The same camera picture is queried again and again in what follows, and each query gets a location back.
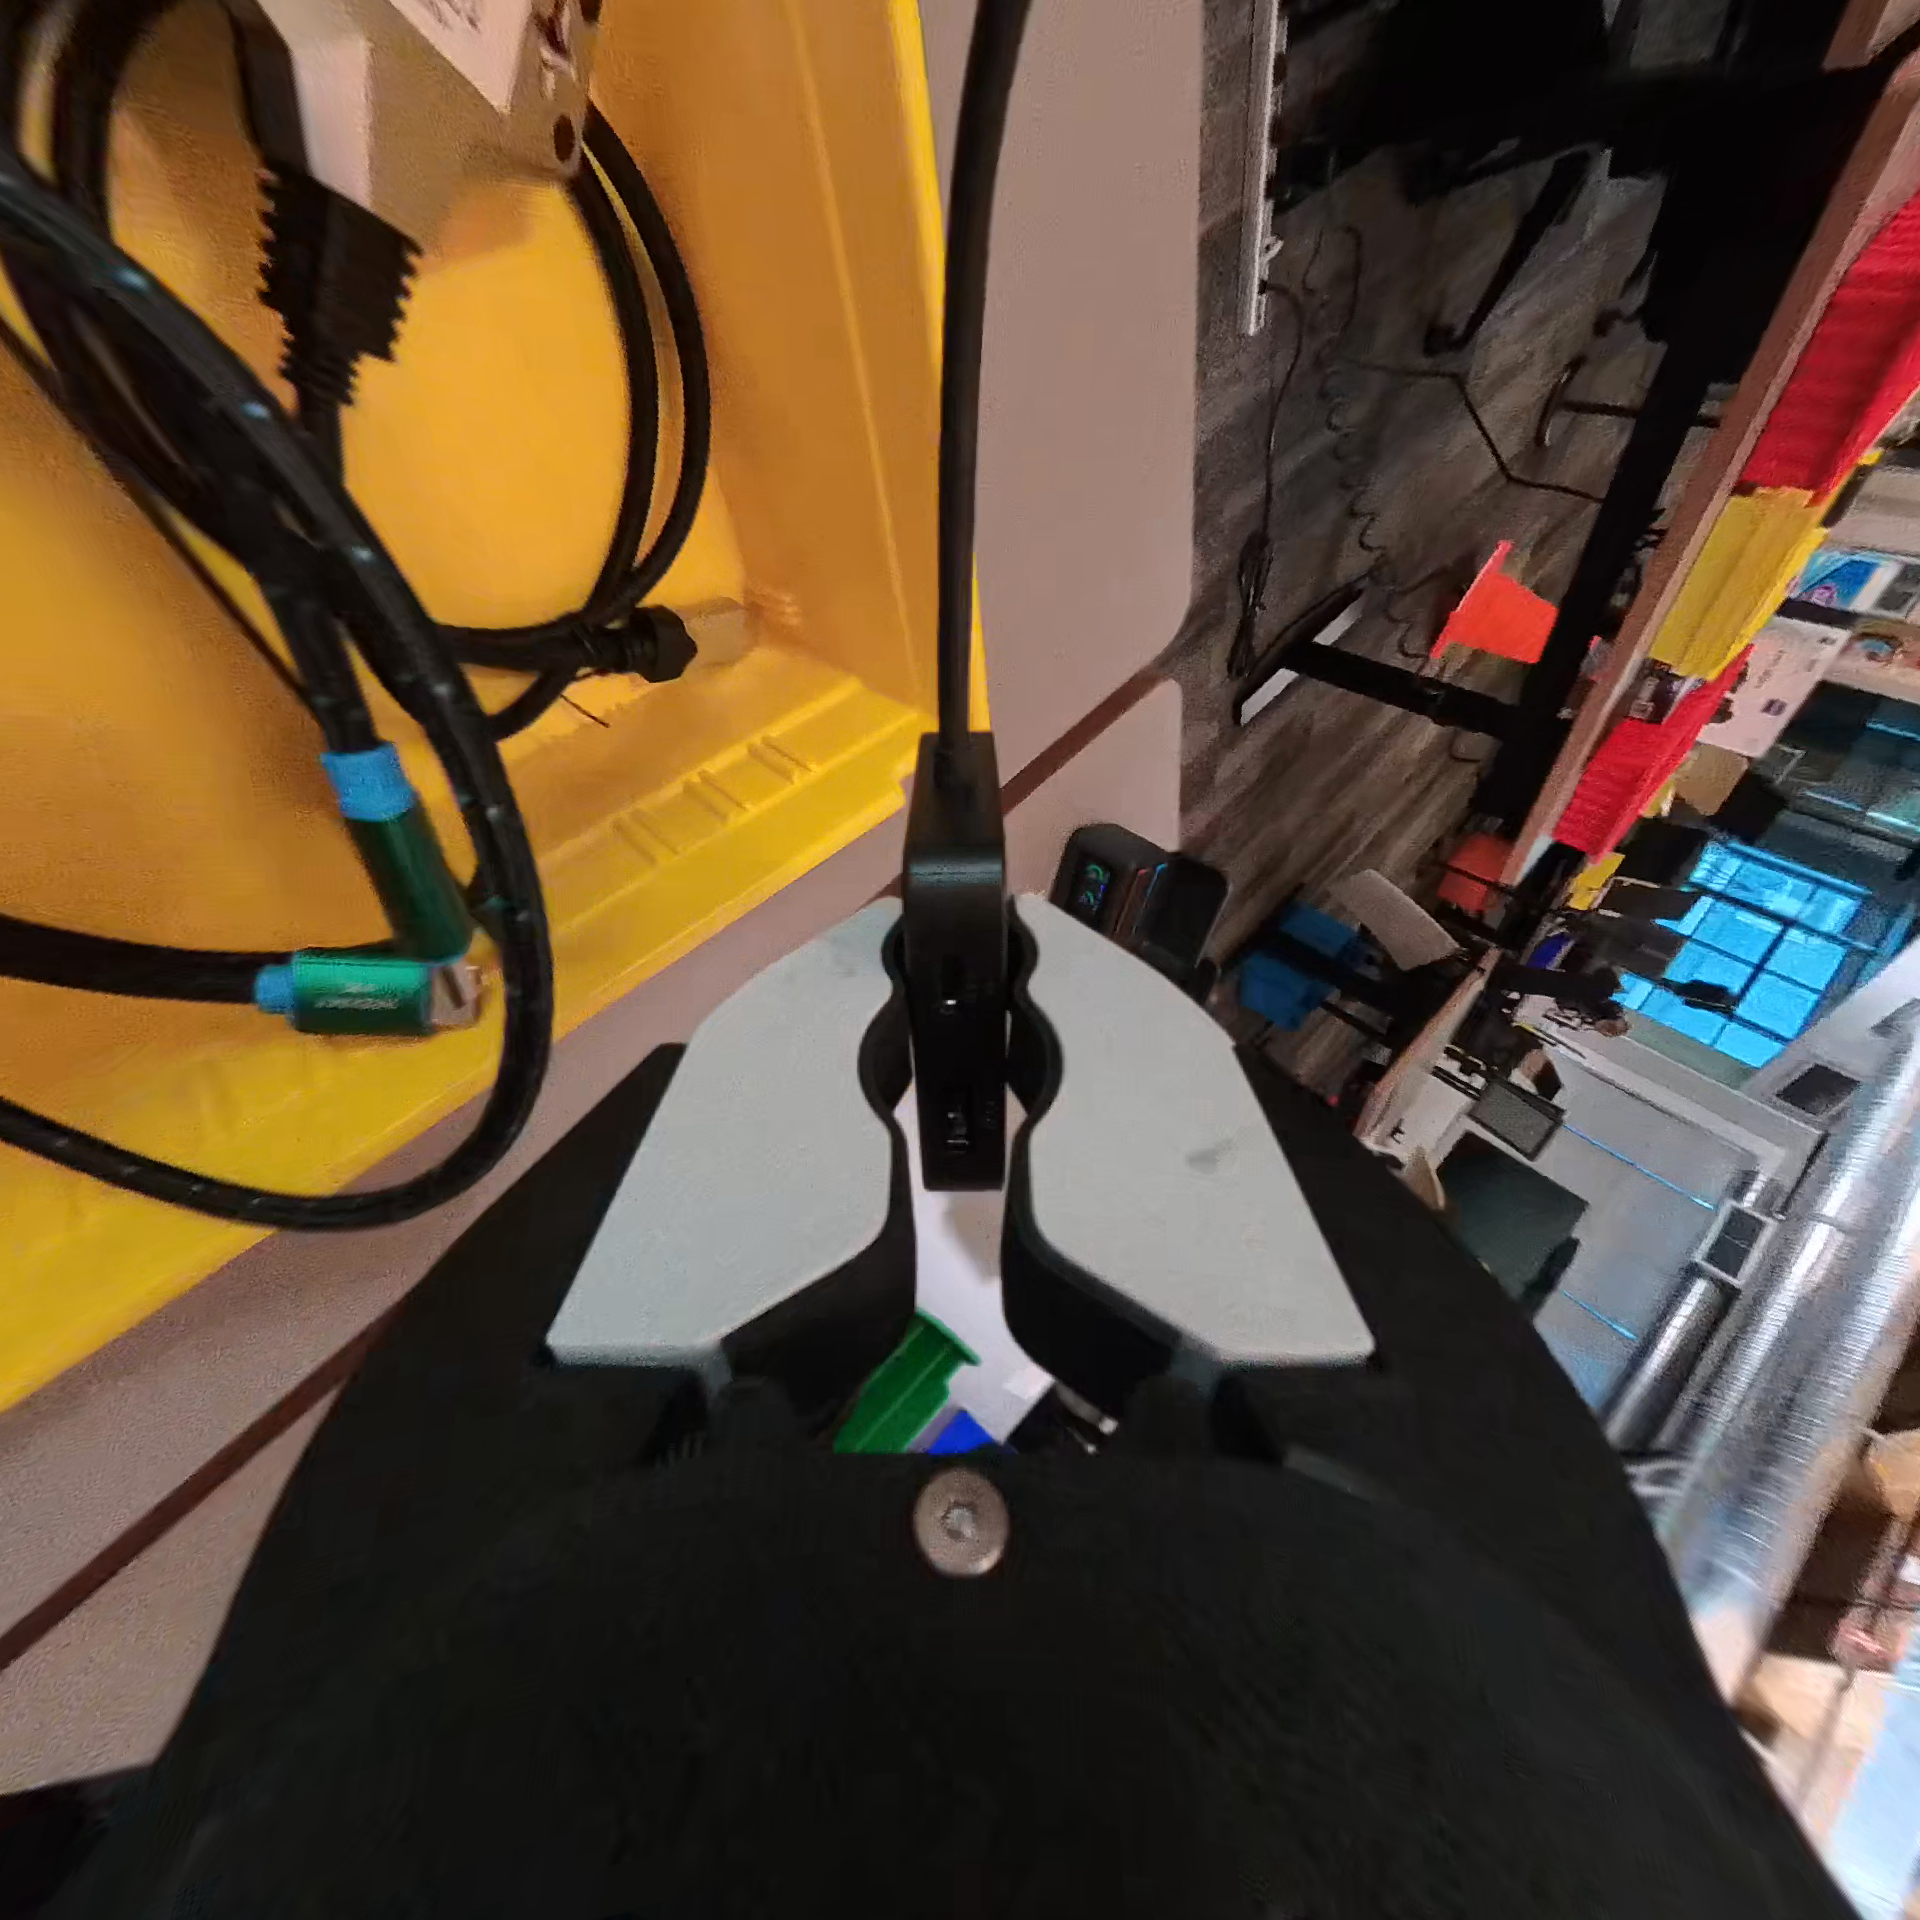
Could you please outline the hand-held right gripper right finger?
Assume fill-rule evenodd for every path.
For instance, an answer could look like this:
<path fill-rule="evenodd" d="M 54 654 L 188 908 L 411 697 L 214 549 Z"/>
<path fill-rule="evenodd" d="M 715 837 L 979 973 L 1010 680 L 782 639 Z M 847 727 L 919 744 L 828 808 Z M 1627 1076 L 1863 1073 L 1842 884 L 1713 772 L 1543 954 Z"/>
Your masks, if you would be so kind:
<path fill-rule="evenodd" d="M 1010 905 L 999 1296 L 1087 1402 L 1355 1370 L 1377 1336 L 1227 1032 L 1042 895 Z"/>

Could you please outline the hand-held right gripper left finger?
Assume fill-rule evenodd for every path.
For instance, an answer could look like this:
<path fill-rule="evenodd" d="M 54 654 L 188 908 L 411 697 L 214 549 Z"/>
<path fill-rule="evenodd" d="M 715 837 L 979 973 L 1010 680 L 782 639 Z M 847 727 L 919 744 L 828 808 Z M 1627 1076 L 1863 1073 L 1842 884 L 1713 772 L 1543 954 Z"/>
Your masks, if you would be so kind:
<path fill-rule="evenodd" d="M 917 1233 L 900 903 L 775 959 L 694 1029 L 543 1335 L 564 1366 L 847 1402 L 905 1335 Z"/>

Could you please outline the black square adapter hub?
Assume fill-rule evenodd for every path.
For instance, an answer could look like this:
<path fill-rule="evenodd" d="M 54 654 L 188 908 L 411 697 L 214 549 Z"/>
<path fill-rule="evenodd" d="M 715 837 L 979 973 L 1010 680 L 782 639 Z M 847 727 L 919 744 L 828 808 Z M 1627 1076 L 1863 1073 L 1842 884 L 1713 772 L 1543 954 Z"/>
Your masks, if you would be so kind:
<path fill-rule="evenodd" d="M 930 1190 L 994 1190 L 1006 1165 L 1010 932 L 989 730 L 923 736 L 900 905 L 922 1180 Z"/>

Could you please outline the yellow plastic bin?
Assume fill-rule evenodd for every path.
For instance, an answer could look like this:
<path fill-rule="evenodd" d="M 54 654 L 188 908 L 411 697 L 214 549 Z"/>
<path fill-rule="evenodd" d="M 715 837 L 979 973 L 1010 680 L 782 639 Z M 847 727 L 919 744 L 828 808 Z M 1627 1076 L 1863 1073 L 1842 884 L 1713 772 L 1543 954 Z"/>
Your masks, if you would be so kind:
<path fill-rule="evenodd" d="M 4 1406 L 441 1209 L 555 1034 L 894 815 L 938 610 L 917 4 L 603 4 L 333 478 L 226 4 L 4 4 Z"/>

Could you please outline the green plastic piece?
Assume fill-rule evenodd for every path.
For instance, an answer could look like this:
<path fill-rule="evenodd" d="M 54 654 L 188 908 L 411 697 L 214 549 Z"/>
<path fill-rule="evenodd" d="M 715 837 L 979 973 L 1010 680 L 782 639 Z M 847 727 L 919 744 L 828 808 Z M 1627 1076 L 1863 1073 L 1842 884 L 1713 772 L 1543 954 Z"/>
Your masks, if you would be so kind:
<path fill-rule="evenodd" d="M 943 1321 L 914 1311 L 907 1329 L 857 1389 L 833 1433 L 839 1455 L 905 1454 L 935 1425 L 953 1378 L 979 1364 L 979 1352 Z"/>

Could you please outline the black charger with display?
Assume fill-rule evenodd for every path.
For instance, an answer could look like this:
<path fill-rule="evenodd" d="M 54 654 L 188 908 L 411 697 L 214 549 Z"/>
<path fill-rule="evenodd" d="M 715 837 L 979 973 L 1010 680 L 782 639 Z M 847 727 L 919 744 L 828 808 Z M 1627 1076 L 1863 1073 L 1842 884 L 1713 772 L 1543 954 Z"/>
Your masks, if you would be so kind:
<path fill-rule="evenodd" d="M 1210 943 L 1229 897 L 1221 869 L 1116 823 L 1087 823 L 1067 834 L 1047 897 L 1190 999 L 1210 999 L 1219 973 Z"/>

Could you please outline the stack of red bins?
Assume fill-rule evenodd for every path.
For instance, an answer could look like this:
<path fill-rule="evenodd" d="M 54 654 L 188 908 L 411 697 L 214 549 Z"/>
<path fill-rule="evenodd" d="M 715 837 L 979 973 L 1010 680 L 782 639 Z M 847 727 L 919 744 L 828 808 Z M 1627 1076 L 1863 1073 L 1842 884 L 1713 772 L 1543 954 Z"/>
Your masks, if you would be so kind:
<path fill-rule="evenodd" d="M 1742 648 L 1716 679 L 1693 685 L 1661 722 L 1617 722 L 1558 813 L 1553 841 L 1589 860 L 1614 853 L 1731 698 L 1747 657 L 1748 648 Z"/>
<path fill-rule="evenodd" d="M 1835 492 L 1917 386 L 1917 196 L 1835 287 L 1738 486 Z"/>

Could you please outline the orange cone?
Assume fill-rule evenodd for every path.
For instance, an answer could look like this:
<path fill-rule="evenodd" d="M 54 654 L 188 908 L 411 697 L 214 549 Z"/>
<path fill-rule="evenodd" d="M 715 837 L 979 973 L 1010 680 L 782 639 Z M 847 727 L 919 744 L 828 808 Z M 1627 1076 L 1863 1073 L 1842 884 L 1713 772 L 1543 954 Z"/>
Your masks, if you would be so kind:
<path fill-rule="evenodd" d="M 1474 572 L 1430 642 L 1430 660 L 1446 650 L 1468 650 L 1533 666 L 1545 655 L 1557 604 L 1506 568 L 1514 553 L 1516 543 L 1501 540 L 1489 562 Z"/>

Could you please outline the stack of yellow bins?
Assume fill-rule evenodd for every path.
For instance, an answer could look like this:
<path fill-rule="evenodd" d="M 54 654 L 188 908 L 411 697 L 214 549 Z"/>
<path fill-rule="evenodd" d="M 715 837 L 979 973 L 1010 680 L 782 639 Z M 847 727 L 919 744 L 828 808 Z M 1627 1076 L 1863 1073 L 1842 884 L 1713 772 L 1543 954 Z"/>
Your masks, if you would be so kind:
<path fill-rule="evenodd" d="M 1731 495 L 1647 660 L 1685 680 L 1714 680 L 1765 628 L 1821 543 L 1828 498 L 1762 486 Z"/>

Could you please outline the white adapter box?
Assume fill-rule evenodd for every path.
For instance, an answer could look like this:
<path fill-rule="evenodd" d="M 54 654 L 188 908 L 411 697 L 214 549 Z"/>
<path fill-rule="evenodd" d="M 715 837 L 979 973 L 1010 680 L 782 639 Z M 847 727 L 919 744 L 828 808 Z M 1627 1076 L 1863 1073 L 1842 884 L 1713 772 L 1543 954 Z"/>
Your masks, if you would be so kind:
<path fill-rule="evenodd" d="M 228 1 L 246 128 L 298 180 L 427 242 L 481 180 L 572 177 L 599 1 Z"/>

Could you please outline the silver ventilation duct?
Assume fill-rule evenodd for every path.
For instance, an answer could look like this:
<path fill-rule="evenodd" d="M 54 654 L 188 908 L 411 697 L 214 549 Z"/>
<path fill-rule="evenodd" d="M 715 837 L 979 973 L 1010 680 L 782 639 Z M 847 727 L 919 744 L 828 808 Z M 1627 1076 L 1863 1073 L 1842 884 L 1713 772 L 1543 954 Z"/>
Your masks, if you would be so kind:
<path fill-rule="evenodd" d="M 1721 1321 L 1678 1444 L 1627 1460 L 1716 1694 L 1757 1669 L 1915 1329 L 1915 1006 Z"/>

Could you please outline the white rail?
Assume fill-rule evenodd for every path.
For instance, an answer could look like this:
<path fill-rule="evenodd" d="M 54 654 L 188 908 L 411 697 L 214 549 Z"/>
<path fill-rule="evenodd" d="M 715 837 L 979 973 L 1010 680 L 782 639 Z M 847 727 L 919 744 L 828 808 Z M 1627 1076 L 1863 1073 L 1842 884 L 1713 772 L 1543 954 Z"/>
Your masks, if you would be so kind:
<path fill-rule="evenodd" d="M 1236 325 L 1241 337 L 1267 329 L 1279 237 L 1279 133 L 1289 71 L 1289 4 L 1249 4 L 1249 54 L 1241 116 Z"/>

